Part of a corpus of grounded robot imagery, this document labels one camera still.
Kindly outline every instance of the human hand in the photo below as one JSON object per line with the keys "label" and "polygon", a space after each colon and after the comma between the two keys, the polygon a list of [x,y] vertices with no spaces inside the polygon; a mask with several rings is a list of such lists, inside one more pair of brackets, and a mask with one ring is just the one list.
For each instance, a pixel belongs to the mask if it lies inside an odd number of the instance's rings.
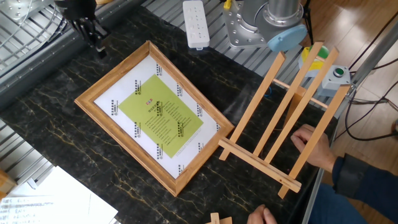
{"label": "human hand", "polygon": [[[308,124],[304,124],[290,137],[293,144],[300,152],[303,152],[305,144],[308,142],[308,140],[310,140],[314,130],[314,127]],[[320,167],[331,173],[331,171],[333,170],[333,166],[335,165],[335,161],[336,156],[333,155],[329,148],[328,136],[323,133],[317,145],[315,145],[313,151],[308,157],[307,162],[309,162],[313,166]]]}
{"label": "human hand", "polygon": [[249,215],[248,224],[277,224],[274,216],[265,205],[258,206],[255,211]]}

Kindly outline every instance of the dark marble table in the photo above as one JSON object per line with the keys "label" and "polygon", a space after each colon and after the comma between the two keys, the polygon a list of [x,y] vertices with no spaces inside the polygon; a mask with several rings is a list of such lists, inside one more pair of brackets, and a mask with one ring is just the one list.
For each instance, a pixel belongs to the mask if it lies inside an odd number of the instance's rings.
{"label": "dark marble table", "polygon": [[[264,203],[278,223],[298,223],[297,213],[305,206],[305,192],[317,169],[306,164],[298,176],[302,189],[277,195],[281,185],[255,172],[234,155],[218,160],[221,149],[198,171],[178,197],[173,197],[138,162],[124,151],[73,100],[151,40],[178,69],[234,124],[237,125],[262,78],[213,49],[202,52],[187,47],[185,33],[140,7],[112,29],[108,55],[99,60],[85,50],[47,79],[0,112],[11,128],[50,162],[60,166],[119,211],[117,219],[129,223],[203,223],[211,212],[232,216],[234,224],[246,223],[249,213]],[[263,98],[238,144],[254,149],[285,90],[272,86]],[[323,112],[307,106],[294,127],[315,126]],[[327,128],[331,136],[336,127]],[[266,145],[275,141],[276,129]],[[272,161],[284,172],[292,168],[299,153],[289,139]]]}

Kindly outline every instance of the white paper sheet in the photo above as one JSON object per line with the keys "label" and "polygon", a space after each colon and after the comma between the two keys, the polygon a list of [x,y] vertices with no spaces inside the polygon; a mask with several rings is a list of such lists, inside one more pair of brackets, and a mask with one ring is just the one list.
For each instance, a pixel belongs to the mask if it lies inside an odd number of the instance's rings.
{"label": "white paper sheet", "polygon": [[88,223],[90,197],[35,196],[4,198],[0,204],[1,224]]}
{"label": "white paper sheet", "polygon": [[60,167],[53,168],[50,175],[36,189],[24,183],[12,190],[7,198],[46,195],[82,198],[81,202],[76,200],[76,204],[85,204],[84,198],[89,198],[88,218],[85,222],[89,224],[109,224],[118,212]]}
{"label": "white paper sheet", "polygon": [[[153,74],[156,74],[203,121],[201,128],[173,158],[163,153],[156,143],[140,129],[139,125],[118,109],[118,105],[136,90],[139,91],[141,85]],[[181,174],[220,128],[216,121],[150,55],[94,102],[174,178]]]}

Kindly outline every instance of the picture frame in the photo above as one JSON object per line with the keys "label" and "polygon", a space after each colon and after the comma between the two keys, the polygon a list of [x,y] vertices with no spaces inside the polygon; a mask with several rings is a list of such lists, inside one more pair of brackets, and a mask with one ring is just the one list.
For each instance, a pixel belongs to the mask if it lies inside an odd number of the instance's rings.
{"label": "picture frame", "polygon": [[[216,134],[207,142],[203,149],[201,149],[176,179],[94,102],[95,99],[101,96],[108,88],[113,86],[148,55],[150,55],[220,126]],[[234,128],[232,123],[211,104],[211,102],[151,41],[144,43],[103,78],[87,89],[75,100],[75,103],[175,197],[214,153],[218,147],[219,140],[226,137]]]}

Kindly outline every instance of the white power strip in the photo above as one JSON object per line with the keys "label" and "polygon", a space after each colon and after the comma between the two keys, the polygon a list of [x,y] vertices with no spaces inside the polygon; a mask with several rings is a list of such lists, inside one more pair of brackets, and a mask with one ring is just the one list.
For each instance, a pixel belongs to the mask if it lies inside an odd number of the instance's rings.
{"label": "white power strip", "polygon": [[202,1],[184,1],[182,9],[187,31],[188,46],[203,50],[210,45],[209,30],[207,29],[205,8]]}

